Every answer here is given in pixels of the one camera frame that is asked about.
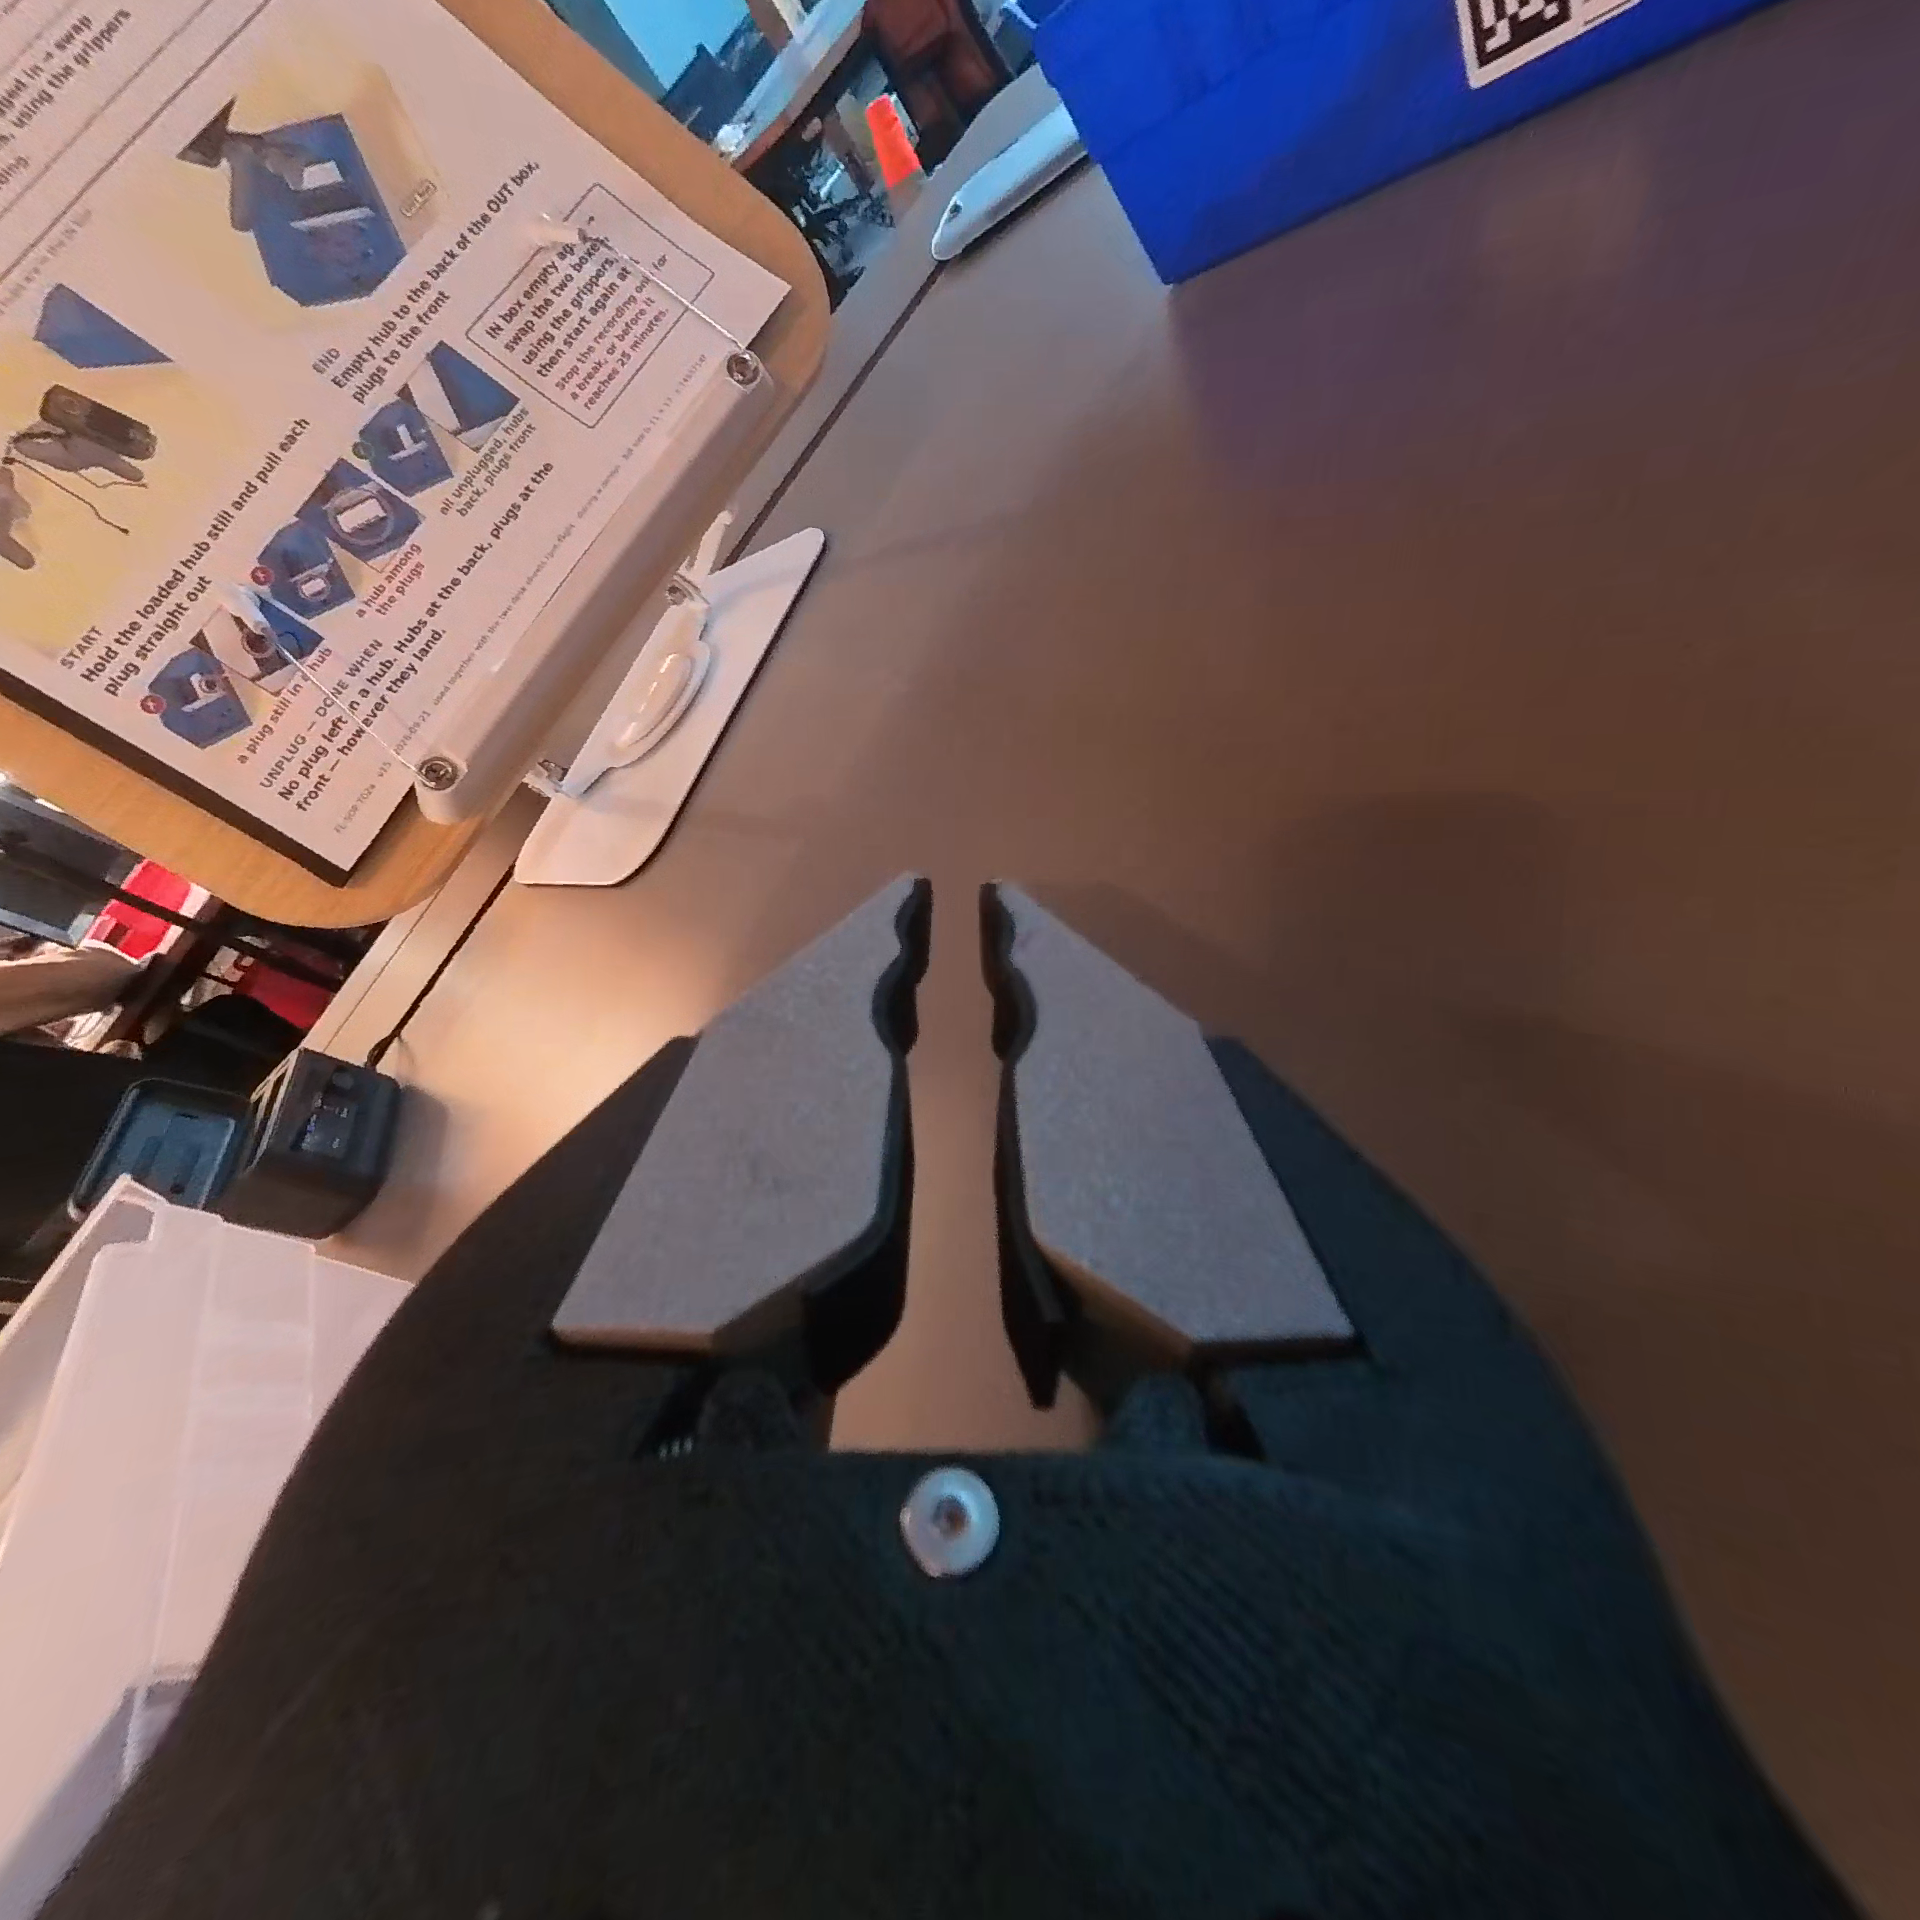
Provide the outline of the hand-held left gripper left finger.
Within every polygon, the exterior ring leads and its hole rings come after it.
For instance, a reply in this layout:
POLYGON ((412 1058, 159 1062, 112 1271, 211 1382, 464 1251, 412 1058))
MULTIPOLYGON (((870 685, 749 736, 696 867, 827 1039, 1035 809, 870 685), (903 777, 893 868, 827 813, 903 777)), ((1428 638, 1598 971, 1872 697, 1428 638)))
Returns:
POLYGON ((905 1305, 931 883, 895 875, 692 1039, 551 1319, 580 1352, 845 1386, 905 1305))

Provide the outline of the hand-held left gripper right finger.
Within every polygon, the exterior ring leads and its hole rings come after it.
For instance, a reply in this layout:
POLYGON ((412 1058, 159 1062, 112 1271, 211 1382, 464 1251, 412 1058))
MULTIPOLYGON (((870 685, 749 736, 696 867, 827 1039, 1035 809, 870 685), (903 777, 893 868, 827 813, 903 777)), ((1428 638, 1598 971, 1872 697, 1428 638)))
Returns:
POLYGON ((1007 879, 993 1001, 999 1312, 1032 1405, 1070 1381, 1340 1356, 1356 1329, 1200 1024, 1007 879))

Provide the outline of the clear plastic bin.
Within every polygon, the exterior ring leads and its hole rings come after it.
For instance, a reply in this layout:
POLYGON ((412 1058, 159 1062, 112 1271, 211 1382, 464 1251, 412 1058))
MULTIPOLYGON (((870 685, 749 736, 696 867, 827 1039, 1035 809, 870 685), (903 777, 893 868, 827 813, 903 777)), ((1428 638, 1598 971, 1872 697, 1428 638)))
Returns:
POLYGON ((196 1669, 301 1450, 409 1284, 122 1174, 5 1519, 5 1745, 81 1745, 196 1669))

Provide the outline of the black power adapter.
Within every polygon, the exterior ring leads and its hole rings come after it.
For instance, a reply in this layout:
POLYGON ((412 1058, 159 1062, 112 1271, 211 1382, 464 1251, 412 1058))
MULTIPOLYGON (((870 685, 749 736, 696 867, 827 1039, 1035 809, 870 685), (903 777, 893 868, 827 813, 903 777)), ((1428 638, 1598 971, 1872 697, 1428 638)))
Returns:
POLYGON ((347 1230, 391 1167, 401 1081, 296 1049, 253 1094, 213 1210, 247 1230, 326 1240, 347 1230))

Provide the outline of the blue plastic bin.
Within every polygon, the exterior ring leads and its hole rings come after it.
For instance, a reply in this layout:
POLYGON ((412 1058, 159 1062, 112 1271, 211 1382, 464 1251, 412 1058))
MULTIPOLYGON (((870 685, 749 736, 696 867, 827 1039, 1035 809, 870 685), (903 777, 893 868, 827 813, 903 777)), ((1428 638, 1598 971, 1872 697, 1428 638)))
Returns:
POLYGON ((1046 83, 1164 286, 1520 126, 1759 2, 1063 2, 1046 83))

